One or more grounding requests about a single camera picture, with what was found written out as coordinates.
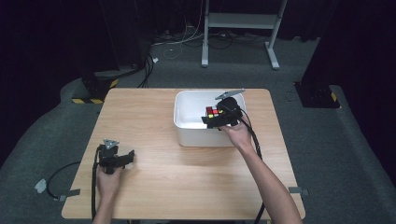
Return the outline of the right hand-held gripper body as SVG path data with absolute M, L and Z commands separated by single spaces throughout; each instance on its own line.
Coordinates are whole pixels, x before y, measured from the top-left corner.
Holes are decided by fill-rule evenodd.
M 242 109 L 233 96 L 242 92 L 244 90 L 226 91 L 216 97 L 216 100 L 219 100 L 217 109 L 223 111 L 223 114 L 216 121 L 217 126 L 235 126 L 238 124 L 238 120 L 242 118 Z

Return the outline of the white plastic bin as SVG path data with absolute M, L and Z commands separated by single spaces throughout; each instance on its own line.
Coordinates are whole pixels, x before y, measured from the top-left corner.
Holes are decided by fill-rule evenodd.
M 177 127 L 178 142 L 183 147 L 231 147 L 233 144 L 227 134 L 218 128 L 207 129 L 202 121 L 206 117 L 207 106 L 217 106 L 216 97 L 225 90 L 181 91 L 177 94 L 174 106 L 174 123 Z M 246 111 L 243 93 L 233 96 Z

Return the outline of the grey tape strip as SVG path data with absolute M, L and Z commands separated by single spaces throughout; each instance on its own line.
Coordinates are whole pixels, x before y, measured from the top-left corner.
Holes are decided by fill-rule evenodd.
M 300 194 L 301 196 L 308 196 L 309 195 L 308 189 L 303 189 L 301 187 L 289 187 L 289 192 L 290 193 Z
M 57 201 L 64 202 L 67 198 L 78 196 L 79 194 L 80 194 L 80 189 L 72 189 L 67 191 L 65 194 L 58 196 Z

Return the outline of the white metal stand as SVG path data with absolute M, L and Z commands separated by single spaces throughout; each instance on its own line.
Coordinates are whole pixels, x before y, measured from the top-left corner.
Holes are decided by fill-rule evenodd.
M 264 47 L 272 68 L 278 70 L 280 65 L 274 51 L 274 44 L 287 3 L 288 0 L 281 0 L 279 10 L 276 14 L 236 14 L 211 12 L 209 9 L 210 0 L 205 0 L 205 23 L 201 66 L 208 67 L 209 65 L 208 34 L 210 28 L 259 29 L 272 31 L 270 40 L 264 43 Z

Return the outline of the person's right hand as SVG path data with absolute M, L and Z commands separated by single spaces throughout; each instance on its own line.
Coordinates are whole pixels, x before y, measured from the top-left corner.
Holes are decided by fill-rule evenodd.
M 247 125 L 242 121 L 234 126 L 221 126 L 219 129 L 227 134 L 231 143 L 240 152 L 248 152 L 253 150 L 251 134 L 248 131 Z

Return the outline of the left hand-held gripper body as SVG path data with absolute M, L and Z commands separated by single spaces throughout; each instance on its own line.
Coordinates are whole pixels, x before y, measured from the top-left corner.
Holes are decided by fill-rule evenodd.
M 100 146 L 99 165 L 105 169 L 105 173 L 108 175 L 112 175 L 119 167 L 125 167 L 118 156 L 119 143 L 116 140 L 104 139 L 104 143 Z

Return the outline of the person's left hand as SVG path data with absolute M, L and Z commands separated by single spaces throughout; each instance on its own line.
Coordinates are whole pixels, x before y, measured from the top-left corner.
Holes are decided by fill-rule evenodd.
M 117 168 L 113 174 L 107 174 L 103 167 L 96 171 L 96 185 L 103 199 L 114 199 L 120 187 L 122 169 Z

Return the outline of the black base with yellow mark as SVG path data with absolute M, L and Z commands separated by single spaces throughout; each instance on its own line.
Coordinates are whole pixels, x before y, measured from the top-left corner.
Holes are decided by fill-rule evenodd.
M 295 82 L 294 88 L 303 107 L 308 108 L 339 108 L 340 104 L 335 93 L 329 87 L 315 87 Z

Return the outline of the black base with striped tape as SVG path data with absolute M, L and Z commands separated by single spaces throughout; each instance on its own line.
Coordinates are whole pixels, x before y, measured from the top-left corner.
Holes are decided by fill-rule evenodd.
M 83 74 L 72 95 L 72 102 L 102 104 L 108 92 L 118 84 L 117 73 L 117 70 L 109 70 Z

